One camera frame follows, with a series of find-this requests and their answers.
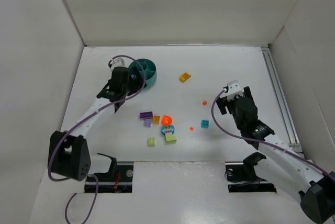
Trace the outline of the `yellow square lego brick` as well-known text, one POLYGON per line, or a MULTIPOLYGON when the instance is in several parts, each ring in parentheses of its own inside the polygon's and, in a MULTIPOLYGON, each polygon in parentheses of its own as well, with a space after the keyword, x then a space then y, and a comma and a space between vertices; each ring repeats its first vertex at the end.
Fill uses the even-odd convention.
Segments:
POLYGON ((154 124, 158 124, 160 122, 160 116, 159 115, 154 115, 153 119, 152 119, 152 122, 154 124))

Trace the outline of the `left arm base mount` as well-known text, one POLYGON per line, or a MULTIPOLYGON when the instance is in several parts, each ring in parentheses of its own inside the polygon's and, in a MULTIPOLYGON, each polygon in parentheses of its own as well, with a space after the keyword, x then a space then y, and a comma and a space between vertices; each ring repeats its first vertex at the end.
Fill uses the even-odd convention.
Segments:
POLYGON ((132 192, 134 163, 130 161, 117 161, 115 157, 98 153, 91 158, 90 174, 84 183, 85 193, 111 193, 122 194, 132 192))

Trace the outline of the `dark purple long lego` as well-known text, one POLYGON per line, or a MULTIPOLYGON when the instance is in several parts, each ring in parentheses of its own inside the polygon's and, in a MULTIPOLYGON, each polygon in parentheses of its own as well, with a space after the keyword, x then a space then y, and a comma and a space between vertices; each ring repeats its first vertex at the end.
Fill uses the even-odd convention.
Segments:
POLYGON ((153 118, 153 112, 151 111, 146 111, 146 112, 141 112, 139 114, 140 119, 152 119, 153 118))

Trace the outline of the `light purple square lego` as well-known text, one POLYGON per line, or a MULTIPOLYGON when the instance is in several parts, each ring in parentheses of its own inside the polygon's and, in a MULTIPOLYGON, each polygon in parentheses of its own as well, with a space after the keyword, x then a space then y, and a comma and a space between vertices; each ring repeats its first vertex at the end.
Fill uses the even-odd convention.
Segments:
POLYGON ((145 127, 151 127, 151 125, 152 125, 152 119, 147 118, 144 120, 145 127))

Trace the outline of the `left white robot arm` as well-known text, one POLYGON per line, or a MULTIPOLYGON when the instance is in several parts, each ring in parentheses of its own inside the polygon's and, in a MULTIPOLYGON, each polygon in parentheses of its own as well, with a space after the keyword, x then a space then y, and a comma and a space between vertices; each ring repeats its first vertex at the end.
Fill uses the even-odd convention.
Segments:
POLYGON ((146 85, 140 64, 132 68, 115 67, 111 78, 96 95, 92 106, 69 130, 55 131, 50 137, 48 176, 52 181, 73 179, 82 181, 90 171, 91 157, 88 137, 98 129, 121 105, 137 96, 146 85))

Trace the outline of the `orange round lego piece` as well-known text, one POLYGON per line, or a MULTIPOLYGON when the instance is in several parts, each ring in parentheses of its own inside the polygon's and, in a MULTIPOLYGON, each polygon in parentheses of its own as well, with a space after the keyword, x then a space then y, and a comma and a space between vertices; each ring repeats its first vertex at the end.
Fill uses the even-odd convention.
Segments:
POLYGON ((173 122, 173 119, 168 116, 168 115, 164 115, 163 118, 162 118, 162 124, 163 125, 171 125, 173 122))

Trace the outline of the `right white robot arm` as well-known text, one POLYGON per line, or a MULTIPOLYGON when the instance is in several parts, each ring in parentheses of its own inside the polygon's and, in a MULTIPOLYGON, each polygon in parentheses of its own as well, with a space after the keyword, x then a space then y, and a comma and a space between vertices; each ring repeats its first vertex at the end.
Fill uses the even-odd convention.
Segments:
POLYGON ((240 133, 219 129, 255 148, 243 161, 249 178, 261 178, 289 194, 314 223, 334 216, 334 172, 298 155, 263 123, 249 87, 242 88, 238 81, 228 83, 212 105, 222 115, 229 113, 240 133))

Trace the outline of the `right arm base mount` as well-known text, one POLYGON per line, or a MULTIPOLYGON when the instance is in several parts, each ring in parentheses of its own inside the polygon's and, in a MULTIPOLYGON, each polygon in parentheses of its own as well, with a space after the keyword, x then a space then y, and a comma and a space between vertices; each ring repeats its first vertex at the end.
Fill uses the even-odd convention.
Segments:
POLYGON ((275 185, 258 177, 254 167, 265 160, 265 155, 255 152, 243 161, 225 162, 225 178, 229 193, 276 193, 275 185))

